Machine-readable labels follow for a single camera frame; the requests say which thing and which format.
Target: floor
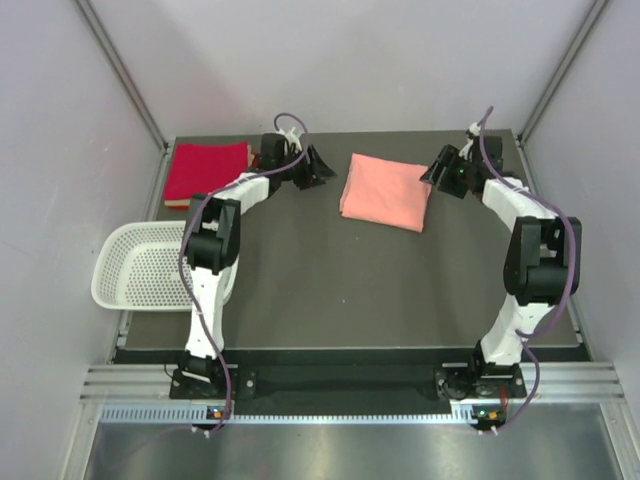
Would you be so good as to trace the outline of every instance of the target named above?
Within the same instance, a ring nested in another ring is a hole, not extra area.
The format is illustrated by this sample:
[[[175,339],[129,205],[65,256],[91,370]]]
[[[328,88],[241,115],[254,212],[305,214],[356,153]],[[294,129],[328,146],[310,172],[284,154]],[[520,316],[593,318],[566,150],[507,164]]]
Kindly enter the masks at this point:
[[[525,178],[510,131],[505,169]],[[178,138],[221,144],[259,137]],[[433,191],[424,231],[348,220],[339,199],[352,153],[430,165],[461,131],[317,134],[313,144],[338,173],[327,185],[283,186],[242,218],[239,273],[224,310],[227,348],[473,346],[504,301],[509,232],[471,196]],[[161,206],[157,220],[185,218]],[[128,349],[182,349],[189,313],[135,312]],[[537,345],[575,346],[568,314]]]
[[[205,440],[188,428],[101,425],[85,478],[622,479],[597,405],[535,405],[510,428],[237,425]]]

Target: dark table surface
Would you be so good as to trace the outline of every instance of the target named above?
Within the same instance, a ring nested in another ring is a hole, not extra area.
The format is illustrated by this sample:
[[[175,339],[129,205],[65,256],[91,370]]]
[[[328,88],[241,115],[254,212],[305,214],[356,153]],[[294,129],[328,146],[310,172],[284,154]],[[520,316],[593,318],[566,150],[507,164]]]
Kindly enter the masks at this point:
[[[505,169],[525,178],[510,131]],[[224,144],[258,136],[178,138]],[[430,165],[461,131],[327,133],[313,144],[338,173],[327,185],[284,185],[242,217],[240,263],[225,306],[227,348],[395,348],[473,346],[505,298],[508,229],[470,195],[433,190],[422,233],[342,218],[339,201],[352,153]],[[186,218],[159,208],[157,220]],[[126,347],[183,349],[190,313],[135,312]],[[537,345],[574,346],[568,314]]]

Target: white basket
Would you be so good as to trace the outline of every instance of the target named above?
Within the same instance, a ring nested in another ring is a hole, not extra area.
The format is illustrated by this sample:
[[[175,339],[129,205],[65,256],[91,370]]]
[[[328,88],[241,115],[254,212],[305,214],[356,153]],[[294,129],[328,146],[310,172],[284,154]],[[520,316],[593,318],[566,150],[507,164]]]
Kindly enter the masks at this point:
[[[91,295],[104,308],[139,311],[188,311],[191,299],[178,274],[185,222],[123,225],[104,243],[91,281]],[[225,285],[225,303],[237,273],[235,262]],[[183,269],[189,287],[191,273]]]

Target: wall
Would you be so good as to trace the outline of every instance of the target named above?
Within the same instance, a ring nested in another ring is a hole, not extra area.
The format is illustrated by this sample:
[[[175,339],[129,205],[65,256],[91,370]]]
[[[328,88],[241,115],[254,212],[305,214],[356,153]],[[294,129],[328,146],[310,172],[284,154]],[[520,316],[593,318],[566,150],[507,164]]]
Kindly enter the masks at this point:
[[[1,476],[50,479],[114,338],[96,257],[141,218],[159,154],[72,2],[2,2],[0,27]]]
[[[93,0],[167,135],[518,130],[591,0]]]
[[[543,192],[584,226],[576,299],[640,425],[640,3],[611,2],[528,144]]]

